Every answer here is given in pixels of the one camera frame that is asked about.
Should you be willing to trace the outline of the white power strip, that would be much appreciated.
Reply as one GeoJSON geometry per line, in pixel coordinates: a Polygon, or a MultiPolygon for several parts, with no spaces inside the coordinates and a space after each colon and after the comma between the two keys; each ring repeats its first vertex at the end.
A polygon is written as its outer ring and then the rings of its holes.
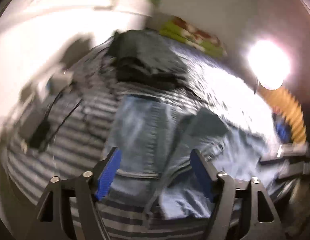
{"type": "Polygon", "coordinates": [[[73,81],[73,72],[46,73],[30,80],[20,91],[20,101],[24,105],[31,102],[43,103],[49,95],[58,95],[68,89],[73,81]]]}

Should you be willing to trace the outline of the striped blue white bedsheet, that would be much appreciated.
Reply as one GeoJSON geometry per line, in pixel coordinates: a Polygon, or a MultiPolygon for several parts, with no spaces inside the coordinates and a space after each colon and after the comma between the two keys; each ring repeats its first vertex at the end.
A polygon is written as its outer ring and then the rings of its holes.
{"type": "Polygon", "coordinates": [[[159,90],[117,81],[106,56],[110,41],[69,65],[84,98],[66,95],[53,106],[48,120],[58,133],[48,149],[37,152],[30,148],[23,153],[19,132],[7,146],[4,164],[12,184],[24,199],[36,204],[49,178],[54,175],[72,178],[97,163],[123,94],[154,96],[190,113],[204,107],[232,126],[261,137],[267,146],[279,143],[270,107],[240,78],[197,50],[168,38],[163,41],[188,67],[189,81],[184,88],[159,90]]]}

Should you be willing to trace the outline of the green floral folded blanket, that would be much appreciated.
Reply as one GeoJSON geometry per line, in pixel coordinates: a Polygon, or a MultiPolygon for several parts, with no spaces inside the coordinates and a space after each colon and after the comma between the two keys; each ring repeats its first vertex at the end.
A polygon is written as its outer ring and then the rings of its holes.
{"type": "Polygon", "coordinates": [[[227,57],[224,44],[216,35],[207,33],[179,17],[175,16],[165,22],[159,34],[191,46],[209,56],[227,57]]]}

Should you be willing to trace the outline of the blue denim jeans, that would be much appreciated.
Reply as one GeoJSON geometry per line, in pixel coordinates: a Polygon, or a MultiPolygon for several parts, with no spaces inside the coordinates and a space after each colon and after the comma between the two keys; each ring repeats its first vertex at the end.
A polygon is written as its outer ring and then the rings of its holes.
{"type": "Polygon", "coordinates": [[[126,96],[104,151],[113,147],[121,150],[122,160],[108,197],[143,207],[147,214],[158,206],[165,219],[208,218],[214,209],[190,166],[193,149],[232,178],[260,178],[269,194],[281,187],[275,181],[278,166],[258,165],[266,142],[205,108],[192,114],[148,98],[126,96]]]}

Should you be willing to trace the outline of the wooden slatted bed rail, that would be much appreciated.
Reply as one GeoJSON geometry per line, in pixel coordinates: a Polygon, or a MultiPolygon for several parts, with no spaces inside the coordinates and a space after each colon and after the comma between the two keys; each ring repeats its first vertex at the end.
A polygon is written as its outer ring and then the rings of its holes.
{"type": "Polygon", "coordinates": [[[257,89],[258,94],[271,107],[279,111],[287,124],[291,126],[292,141],[305,143],[307,140],[303,111],[299,101],[284,86],[269,90],[262,85],[257,89]]]}

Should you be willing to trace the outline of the bright round lamp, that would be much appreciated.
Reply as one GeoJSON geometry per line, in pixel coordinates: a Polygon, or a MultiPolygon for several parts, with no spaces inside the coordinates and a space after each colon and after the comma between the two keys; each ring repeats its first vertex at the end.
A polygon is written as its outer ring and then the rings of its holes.
{"type": "Polygon", "coordinates": [[[290,74],[290,57],[270,40],[256,41],[247,53],[247,61],[258,82],[268,90],[279,89],[290,74]]]}

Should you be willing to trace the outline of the black power adapter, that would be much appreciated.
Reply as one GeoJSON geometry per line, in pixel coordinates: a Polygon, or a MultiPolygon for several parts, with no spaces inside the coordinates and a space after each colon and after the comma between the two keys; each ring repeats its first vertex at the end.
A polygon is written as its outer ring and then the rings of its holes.
{"type": "Polygon", "coordinates": [[[31,139],[28,142],[28,146],[31,149],[35,149],[38,152],[43,152],[48,145],[48,135],[50,132],[50,122],[43,120],[35,130],[31,139]]]}

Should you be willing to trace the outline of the folded dark grey garment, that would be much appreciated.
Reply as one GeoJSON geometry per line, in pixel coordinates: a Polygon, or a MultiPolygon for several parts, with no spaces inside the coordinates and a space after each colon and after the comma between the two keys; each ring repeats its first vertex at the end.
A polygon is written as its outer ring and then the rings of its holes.
{"type": "Polygon", "coordinates": [[[146,30],[116,32],[107,55],[114,60],[116,79],[162,90],[188,85],[188,67],[163,41],[146,30]]]}

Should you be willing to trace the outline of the blue cloth item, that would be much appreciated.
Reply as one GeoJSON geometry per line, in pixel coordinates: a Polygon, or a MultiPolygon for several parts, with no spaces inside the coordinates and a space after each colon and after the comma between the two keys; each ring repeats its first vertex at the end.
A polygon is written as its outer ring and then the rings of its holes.
{"type": "Polygon", "coordinates": [[[285,144],[291,142],[291,127],[288,124],[284,121],[275,121],[274,126],[281,142],[285,144]]]}

